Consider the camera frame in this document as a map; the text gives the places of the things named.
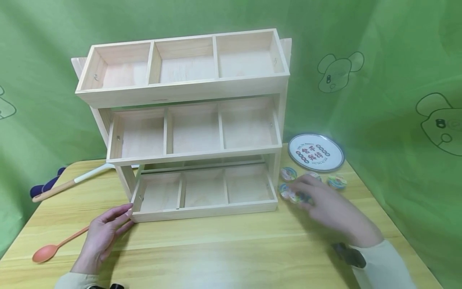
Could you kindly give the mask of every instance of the hand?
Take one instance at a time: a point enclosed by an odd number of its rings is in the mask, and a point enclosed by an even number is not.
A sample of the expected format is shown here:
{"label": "hand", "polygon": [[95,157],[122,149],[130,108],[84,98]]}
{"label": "hand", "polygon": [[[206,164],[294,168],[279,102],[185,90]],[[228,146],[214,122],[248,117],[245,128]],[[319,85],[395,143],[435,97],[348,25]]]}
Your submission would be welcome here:
{"label": "hand", "polygon": [[343,233],[351,245],[368,248],[384,240],[379,228],[368,217],[318,179],[303,175],[288,186],[292,191],[310,196],[313,204],[300,203],[300,206],[313,220]]}
{"label": "hand", "polygon": [[133,204],[109,209],[90,223],[79,258],[71,269],[73,273],[98,274],[103,261],[110,255],[115,241],[133,225],[129,220]]}

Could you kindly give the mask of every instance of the green fabric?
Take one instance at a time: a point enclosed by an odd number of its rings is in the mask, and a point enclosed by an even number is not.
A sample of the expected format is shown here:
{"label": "green fabric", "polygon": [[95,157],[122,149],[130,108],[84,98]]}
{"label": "green fabric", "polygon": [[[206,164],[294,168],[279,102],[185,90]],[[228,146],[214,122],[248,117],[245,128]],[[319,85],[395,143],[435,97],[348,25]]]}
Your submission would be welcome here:
{"label": "green fabric", "polygon": [[461,12],[459,0],[2,0],[0,256],[35,209],[31,186],[104,157],[71,57],[276,27],[293,38],[285,141],[331,135],[441,284],[459,288]]}

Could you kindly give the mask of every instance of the wooden handle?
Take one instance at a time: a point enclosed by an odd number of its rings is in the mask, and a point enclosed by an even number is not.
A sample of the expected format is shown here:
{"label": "wooden handle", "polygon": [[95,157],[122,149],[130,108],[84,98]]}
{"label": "wooden handle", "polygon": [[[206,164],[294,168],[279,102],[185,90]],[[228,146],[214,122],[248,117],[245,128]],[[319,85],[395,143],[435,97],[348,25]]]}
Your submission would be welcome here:
{"label": "wooden handle", "polygon": [[72,241],[73,239],[79,237],[81,234],[85,233],[86,231],[88,231],[88,228],[89,226],[81,229],[80,231],[78,231],[77,233],[75,233],[74,235],[70,236],[69,238],[65,239],[64,241],[62,241],[59,245],[58,245],[58,248],[61,247],[62,245],[66,244],[67,242],[69,241]]}
{"label": "wooden handle", "polygon": [[75,185],[75,181],[74,180],[70,180],[68,181],[67,183],[63,183],[49,191],[46,191],[44,193],[41,193],[40,195],[37,195],[35,197],[32,198],[32,201],[34,203],[37,203],[39,201],[43,201],[45,199],[48,199],[49,197],[52,197],[56,194],[59,194],[61,193],[62,191],[64,190],[67,190],[68,188],[72,187],[73,185]]}

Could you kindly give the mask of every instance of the spoon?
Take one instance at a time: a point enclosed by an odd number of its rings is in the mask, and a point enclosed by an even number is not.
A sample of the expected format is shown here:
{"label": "spoon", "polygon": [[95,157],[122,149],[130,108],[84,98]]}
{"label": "spoon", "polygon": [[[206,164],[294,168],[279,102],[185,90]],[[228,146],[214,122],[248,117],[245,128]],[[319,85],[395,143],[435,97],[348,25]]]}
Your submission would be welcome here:
{"label": "spoon", "polygon": [[85,233],[86,231],[88,231],[88,226],[81,229],[80,231],[70,236],[69,238],[65,239],[59,245],[46,245],[45,247],[38,249],[37,252],[35,252],[34,256],[32,256],[32,261],[34,261],[35,263],[42,263],[42,262],[50,260],[56,254],[58,249],[61,248],[61,246],[79,237],[81,234]]}

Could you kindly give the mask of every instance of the beige sleeve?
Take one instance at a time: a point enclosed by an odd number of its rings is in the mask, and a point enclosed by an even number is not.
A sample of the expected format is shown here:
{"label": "beige sleeve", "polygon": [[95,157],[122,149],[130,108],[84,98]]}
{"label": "beige sleeve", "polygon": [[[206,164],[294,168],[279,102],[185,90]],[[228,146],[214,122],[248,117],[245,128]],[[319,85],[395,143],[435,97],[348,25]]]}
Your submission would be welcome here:
{"label": "beige sleeve", "polygon": [[363,269],[352,266],[361,289],[415,289],[403,259],[387,240],[371,248],[350,246],[366,260]]}
{"label": "beige sleeve", "polygon": [[98,275],[67,273],[59,278],[55,289],[87,289],[97,284]]}

